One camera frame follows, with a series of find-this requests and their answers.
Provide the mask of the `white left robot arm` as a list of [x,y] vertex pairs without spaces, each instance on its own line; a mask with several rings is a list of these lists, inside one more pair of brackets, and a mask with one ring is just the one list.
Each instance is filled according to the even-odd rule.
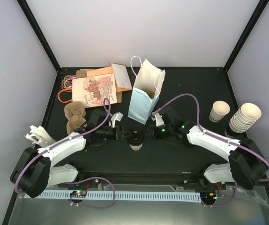
[[123,128],[116,123],[122,118],[120,112],[111,115],[104,110],[95,110],[89,121],[60,141],[37,150],[26,148],[10,176],[15,192],[35,198],[46,188],[61,183],[82,186],[85,175],[79,166],[74,163],[57,166],[57,163],[98,140],[121,140]]

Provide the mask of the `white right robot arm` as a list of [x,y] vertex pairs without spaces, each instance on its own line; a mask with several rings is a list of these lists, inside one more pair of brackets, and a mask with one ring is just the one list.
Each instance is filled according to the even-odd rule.
[[187,146],[202,147],[226,160],[224,164],[205,166],[198,176],[198,185],[203,189],[214,183],[235,182],[251,190],[268,170],[263,155],[249,138],[231,139],[211,131],[201,131],[191,120],[182,120],[175,110],[166,107],[150,115],[154,124],[145,133],[151,140],[175,138]]

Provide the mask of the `brown pulp cup carrier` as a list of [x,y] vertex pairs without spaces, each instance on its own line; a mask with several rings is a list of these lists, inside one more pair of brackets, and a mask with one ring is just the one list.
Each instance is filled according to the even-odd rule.
[[80,128],[86,121],[85,107],[81,102],[71,102],[64,107],[64,114],[68,122],[66,125],[67,134],[71,134],[76,129]]

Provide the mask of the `black lid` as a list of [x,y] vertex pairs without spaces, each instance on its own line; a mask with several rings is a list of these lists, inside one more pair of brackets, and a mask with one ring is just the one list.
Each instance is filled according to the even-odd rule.
[[127,140],[131,145],[140,145],[143,143],[144,135],[140,130],[132,130]]

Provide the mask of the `light blue paper bag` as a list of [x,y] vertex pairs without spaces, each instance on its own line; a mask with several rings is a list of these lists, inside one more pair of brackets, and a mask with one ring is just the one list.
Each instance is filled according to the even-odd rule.
[[155,67],[147,59],[140,61],[140,64],[139,72],[134,72],[135,81],[128,117],[145,125],[159,100],[165,79],[165,70]]

